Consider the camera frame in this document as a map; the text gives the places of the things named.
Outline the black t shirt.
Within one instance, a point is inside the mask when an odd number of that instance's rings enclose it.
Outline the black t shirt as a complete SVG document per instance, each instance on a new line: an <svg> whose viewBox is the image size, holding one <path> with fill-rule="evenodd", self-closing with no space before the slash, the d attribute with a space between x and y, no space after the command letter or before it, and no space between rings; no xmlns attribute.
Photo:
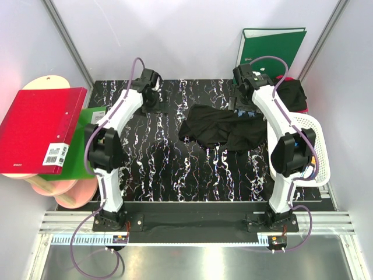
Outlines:
<svg viewBox="0 0 373 280"><path fill-rule="evenodd" d="M182 122L178 137L181 141L186 138L195 141L205 149L225 144L229 152L247 152L266 140L267 123L260 114L239 115L230 110L195 104Z"/></svg>

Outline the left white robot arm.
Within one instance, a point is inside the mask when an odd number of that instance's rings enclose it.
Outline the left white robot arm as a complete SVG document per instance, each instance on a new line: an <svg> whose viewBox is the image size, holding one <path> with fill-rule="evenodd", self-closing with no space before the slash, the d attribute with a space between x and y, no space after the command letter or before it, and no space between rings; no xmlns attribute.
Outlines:
<svg viewBox="0 0 373 280"><path fill-rule="evenodd" d="M94 216L95 232L129 230L119 186L119 168L125 160L120 135L135 113L161 112L160 84L159 73L143 69L139 78L129 80L127 88L97 124L85 126L84 164L96 177L101 197Z"/></svg>

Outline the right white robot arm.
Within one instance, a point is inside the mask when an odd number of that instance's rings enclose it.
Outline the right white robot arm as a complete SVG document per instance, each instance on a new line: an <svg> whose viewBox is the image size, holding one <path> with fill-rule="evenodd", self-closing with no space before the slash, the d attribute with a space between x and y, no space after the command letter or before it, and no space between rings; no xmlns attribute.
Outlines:
<svg viewBox="0 0 373 280"><path fill-rule="evenodd" d="M310 175L304 176L312 159L318 160L314 149L316 132L311 128L300 128L298 122L290 117L289 110L267 75L256 75L250 64L235 67L233 75L241 95L251 99L260 109L277 139L270 156L276 171L275 184L259 223L269 230L282 231L291 223L295 182L311 181L318 172L316 163Z"/></svg>

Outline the white plastic laundry basket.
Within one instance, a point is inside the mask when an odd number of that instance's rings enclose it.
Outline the white plastic laundry basket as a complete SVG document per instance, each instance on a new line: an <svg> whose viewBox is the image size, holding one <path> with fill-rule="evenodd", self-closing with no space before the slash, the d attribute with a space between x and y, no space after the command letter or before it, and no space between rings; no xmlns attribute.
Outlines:
<svg viewBox="0 0 373 280"><path fill-rule="evenodd" d="M303 113L290 113L291 117L298 122L300 128L312 128L316 133L316 140L314 145L314 150L318 157L318 173L317 176L312 181L298 181L296 183L297 187L321 187L327 184L330 180L330 164L328 158L328 152L326 148L325 139L323 136L323 131L318 120L308 114ZM272 154L276 144L277 138L275 132L271 125L267 122L268 130L268 153L269 161L270 155ZM274 170L271 161L269 162L270 176L273 180L276 177L276 171Z"/></svg>

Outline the black marbled table mat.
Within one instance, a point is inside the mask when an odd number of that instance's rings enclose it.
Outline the black marbled table mat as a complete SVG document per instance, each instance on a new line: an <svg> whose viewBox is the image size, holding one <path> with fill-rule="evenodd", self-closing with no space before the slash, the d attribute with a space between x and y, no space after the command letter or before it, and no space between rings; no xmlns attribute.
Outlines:
<svg viewBox="0 0 373 280"><path fill-rule="evenodd" d="M202 149L178 131L194 104L226 109L229 79L165 80L167 114L133 115L121 141L126 159L119 189L126 201L266 201L274 182L268 146L245 153L225 146Z"/></svg>

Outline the green lever arch binder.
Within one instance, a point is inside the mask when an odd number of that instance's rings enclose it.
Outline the green lever arch binder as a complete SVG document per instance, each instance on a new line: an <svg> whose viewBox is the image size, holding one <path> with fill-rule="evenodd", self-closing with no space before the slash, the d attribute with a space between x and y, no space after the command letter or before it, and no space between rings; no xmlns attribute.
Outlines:
<svg viewBox="0 0 373 280"><path fill-rule="evenodd" d="M291 67L307 31L304 27L242 30L236 65L248 64L262 56L281 58Z"/></svg>

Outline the aluminium frame profile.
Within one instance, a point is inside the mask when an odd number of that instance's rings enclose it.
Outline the aluminium frame profile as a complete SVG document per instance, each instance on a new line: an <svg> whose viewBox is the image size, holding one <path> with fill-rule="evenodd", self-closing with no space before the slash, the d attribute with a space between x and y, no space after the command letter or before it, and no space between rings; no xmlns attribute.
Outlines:
<svg viewBox="0 0 373 280"><path fill-rule="evenodd" d="M88 215L87 212L53 212L47 211L40 225L40 232L44 233L73 233L77 226L83 222ZM312 231L314 235L353 235L355 234L353 224L347 212L312 212ZM207 225L208 221L225 222L225 227L234 221L244 219L244 213L134 213L131 215L131 231L137 228L144 229L150 224L171 226L191 226L197 227Z"/></svg>

